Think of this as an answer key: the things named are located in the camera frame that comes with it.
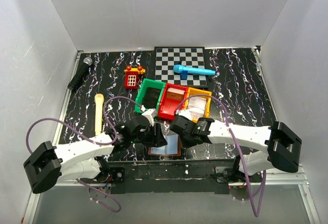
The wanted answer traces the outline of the brown leather card holder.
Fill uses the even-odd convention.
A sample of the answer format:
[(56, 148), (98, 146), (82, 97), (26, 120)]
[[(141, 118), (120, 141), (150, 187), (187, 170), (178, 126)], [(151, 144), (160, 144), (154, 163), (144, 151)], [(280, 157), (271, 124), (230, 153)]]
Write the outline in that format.
[(150, 147), (148, 149), (149, 155), (155, 156), (180, 156), (181, 155), (181, 141), (177, 134), (164, 136), (167, 145), (161, 147)]

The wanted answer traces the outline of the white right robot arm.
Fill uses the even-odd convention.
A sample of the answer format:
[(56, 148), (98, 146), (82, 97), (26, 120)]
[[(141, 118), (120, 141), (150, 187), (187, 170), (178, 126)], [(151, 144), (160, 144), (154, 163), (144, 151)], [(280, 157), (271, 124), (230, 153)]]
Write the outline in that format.
[(260, 171), (276, 168), (296, 173), (299, 168), (302, 140), (286, 124), (276, 121), (271, 126), (249, 127), (228, 124), (201, 117), (194, 122), (189, 110), (175, 116), (170, 130), (178, 134), (182, 146), (231, 144), (254, 149), (236, 159), (236, 171), (252, 176)]

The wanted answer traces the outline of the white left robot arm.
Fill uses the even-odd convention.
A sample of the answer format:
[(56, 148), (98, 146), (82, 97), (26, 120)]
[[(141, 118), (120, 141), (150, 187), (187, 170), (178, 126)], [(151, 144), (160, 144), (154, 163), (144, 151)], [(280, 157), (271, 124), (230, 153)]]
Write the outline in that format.
[(23, 166), (34, 194), (46, 192), (58, 182), (97, 178), (107, 170), (99, 157), (126, 150), (131, 144), (155, 148), (168, 144), (160, 123), (143, 115), (114, 128), (106, 128), (92, 138), (79, 136), (82, 140), (58, 146), (46, 141), (30, 152)]

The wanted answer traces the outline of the white cards in yellow bin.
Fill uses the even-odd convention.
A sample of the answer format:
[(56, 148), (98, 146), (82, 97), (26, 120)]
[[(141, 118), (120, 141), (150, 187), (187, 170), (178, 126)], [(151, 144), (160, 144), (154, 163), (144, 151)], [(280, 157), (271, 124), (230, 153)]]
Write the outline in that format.
[(207, 99), (197, 96), (189, 99), (188, 109), (193, 119), (203, 117), (207, 105)]

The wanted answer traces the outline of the black item in green bin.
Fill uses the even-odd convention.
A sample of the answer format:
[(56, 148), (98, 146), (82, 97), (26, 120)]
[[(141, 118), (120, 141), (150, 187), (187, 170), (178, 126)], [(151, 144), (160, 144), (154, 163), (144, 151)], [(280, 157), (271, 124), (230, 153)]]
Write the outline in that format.
[(147, 109), (155, 109), (157, 107), (160, 93), (160, 89), (148, 87), (142, 98), (141, 104)]

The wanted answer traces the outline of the red plastic bin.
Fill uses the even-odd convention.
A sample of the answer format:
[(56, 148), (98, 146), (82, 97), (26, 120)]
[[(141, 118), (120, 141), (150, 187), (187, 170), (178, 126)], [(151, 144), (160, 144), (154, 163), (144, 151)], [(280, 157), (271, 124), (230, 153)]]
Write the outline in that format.
[(170, 83), (167, 83), (165, 86), (165, 90), (163, 92), (163, 95), (162, 95), (162, 98), (160, 101), (160, 105), (159, 105), (158, 117), (161, 119), (173, 120), (175, 118), (175, 112), (176, 112), (177, 106), (179, 105), (179, 103), (181, 101), (166, 98), (166, 92), (167, 92), (168, 88), (176, 88), (176, 89), (185, 90), (186, 92), (185, 92), (184, 98), (186, 98), (188, 87), (170, 84)]

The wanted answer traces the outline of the yellow plastic bin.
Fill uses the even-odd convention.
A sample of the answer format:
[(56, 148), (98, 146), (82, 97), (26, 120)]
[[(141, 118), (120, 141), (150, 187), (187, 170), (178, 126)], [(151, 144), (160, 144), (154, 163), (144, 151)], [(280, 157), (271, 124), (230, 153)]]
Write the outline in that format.
[(196, 123), (199, 118), (210, 116), (212, 92), (189, 87), (187, 97), (194, 95), (186, 100), (185, 109), (190, 111), (192, 121)]

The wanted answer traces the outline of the brown box in red bin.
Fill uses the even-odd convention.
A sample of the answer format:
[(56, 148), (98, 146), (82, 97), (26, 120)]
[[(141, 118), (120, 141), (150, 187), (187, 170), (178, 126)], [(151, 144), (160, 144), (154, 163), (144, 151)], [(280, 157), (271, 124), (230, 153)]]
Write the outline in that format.
[(185, 98), (185, 92), (186, 91), (182, 89), (168, 88), (166, 98), (182, 101)]

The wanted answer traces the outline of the green plastic bin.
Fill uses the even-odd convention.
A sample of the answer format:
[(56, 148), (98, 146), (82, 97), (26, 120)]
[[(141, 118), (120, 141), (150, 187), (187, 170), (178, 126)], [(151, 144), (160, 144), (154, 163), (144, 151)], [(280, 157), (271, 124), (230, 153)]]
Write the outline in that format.
[(135, 102), (146, 109), (158, 111), (166, 83), (145, 78), (138, 91)]

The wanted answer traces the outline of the beige toy microphone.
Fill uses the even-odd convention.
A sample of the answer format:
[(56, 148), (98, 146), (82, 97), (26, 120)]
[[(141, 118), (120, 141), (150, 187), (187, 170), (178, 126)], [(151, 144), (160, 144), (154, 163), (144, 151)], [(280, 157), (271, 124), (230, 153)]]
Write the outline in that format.
[(103, 120), (103, 105), (104, 96), (100, 93), (95, 95), (95, 135), (98, 136), (102, 132), (102, 120)]

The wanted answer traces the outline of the red toy phone booth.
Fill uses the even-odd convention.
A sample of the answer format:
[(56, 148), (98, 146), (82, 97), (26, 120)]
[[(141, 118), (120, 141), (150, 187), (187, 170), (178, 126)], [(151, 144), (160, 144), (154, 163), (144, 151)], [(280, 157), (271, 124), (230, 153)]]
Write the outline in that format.
[(136, 89), (138, 84), (138, 78), (140, 75), (143, 75), (146, 70), (142, 66), (133, 68), (131, 65), (128, 65), (125, 72), (125, 88), (126, 89)]

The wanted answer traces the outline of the blue toy microphone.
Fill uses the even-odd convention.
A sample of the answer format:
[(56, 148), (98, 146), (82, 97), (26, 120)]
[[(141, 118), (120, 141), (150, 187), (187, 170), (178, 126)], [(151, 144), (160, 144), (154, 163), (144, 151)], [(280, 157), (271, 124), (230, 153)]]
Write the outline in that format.
[(193, 68), (183, 65), (174, 65), (173, 71), (174, 73), (180, 74), (180, 79), (182, 80), (186, 80), (189, 74), (206, 75), (206, 76), (214, 76), (216, 74), (214, 70)]

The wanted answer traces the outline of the black and white checkerboard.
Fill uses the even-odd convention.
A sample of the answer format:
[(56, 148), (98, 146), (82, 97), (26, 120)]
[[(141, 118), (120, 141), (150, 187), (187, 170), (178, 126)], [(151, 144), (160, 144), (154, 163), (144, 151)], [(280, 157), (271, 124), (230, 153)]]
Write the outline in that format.
[(180, 86), (207, 88), (209, 77), (203, 74), (206, 68), (204, 47), (156, 47), (156, 81)]

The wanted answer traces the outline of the black microphone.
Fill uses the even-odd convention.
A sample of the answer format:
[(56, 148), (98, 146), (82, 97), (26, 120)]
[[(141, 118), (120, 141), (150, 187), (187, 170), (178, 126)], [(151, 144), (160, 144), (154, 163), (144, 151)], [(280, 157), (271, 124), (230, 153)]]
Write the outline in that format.
[(80, 86), (83, 84), (84, 78), (88, 75), (89, 73), (89, 68), (93, 64), (93, 60), (90, 57), (86, 57), (83, 60), (82, 65), (76, 70), (75, 75), (69, 82), (67, 88), (75, 93)]

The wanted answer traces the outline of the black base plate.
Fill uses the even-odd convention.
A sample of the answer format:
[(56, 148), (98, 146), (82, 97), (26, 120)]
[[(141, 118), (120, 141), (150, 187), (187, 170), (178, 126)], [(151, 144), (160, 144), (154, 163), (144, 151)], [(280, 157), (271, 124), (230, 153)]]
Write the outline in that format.
[(226, 182), (214, 177), (231, 168), (232, 159), (112, 161), (112, 193), (215, 193), (229, 194)]

